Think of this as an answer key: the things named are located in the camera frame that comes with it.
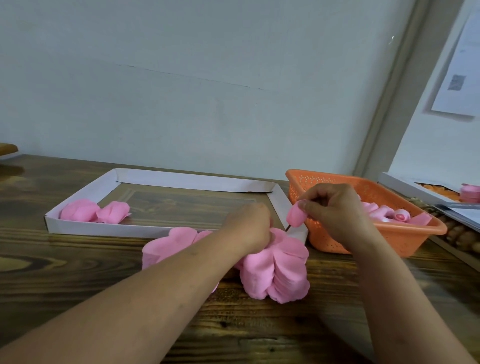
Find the gray wall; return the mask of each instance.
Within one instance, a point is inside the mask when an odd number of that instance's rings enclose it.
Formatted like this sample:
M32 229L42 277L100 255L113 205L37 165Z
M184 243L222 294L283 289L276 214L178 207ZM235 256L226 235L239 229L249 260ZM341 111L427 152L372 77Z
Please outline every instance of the gray wall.
M255 177L351 173L414 0L3 0L0 139Z

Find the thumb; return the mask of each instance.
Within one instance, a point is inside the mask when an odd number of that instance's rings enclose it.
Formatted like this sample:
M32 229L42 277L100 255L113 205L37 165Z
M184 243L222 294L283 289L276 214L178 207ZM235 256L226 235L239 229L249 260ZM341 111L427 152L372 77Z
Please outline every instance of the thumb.
M321 204L313 201L300 201L298 204L300 210L306 212L314 218L315 220L321 220L322 216L324 215L326 207L322 206Z

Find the person's right hand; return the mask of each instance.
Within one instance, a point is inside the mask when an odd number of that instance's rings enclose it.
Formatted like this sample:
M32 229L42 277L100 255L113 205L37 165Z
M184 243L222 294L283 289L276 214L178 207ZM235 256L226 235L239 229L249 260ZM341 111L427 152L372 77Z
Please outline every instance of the person's right hand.
M354 253L382 238L349 184L319 183L299 197L299 207L317 220L328 234Z

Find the person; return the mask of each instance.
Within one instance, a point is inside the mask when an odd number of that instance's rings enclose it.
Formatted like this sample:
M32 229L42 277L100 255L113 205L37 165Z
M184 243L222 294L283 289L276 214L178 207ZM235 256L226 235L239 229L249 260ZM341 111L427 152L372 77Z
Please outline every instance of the person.
M379 363L476 361L452 334L347 184L318 184L300 199L355 259ZM0 363L159 363L224 274L264 249L270 213L251 204L223 227L73 307L0 350Z

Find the orange plastic basket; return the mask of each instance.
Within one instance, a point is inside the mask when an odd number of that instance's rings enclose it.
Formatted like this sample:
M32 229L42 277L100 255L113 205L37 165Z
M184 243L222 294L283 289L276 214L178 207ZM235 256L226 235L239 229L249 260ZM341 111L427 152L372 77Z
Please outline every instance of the orange plastic basket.
M423 212L421 208L406 201L401 196L365 178L309 170L288 170L285 175L290 181L288 198L291 203L295 203L302 193L317 183L348 183L355 188L362 201L375 202L378 206L387 205L395 210L403 208L411 216L416 216ZM429 235L443 235L447 232L445 224L436 217L433 217L427 226L394 224L390 222L375 222L374 224L398 255L403 257L411 256L415 253ZM309 230L310 243L316 249L322 252L349 254L341 244L328 235L319 222L308 219L305 221L305 225Z

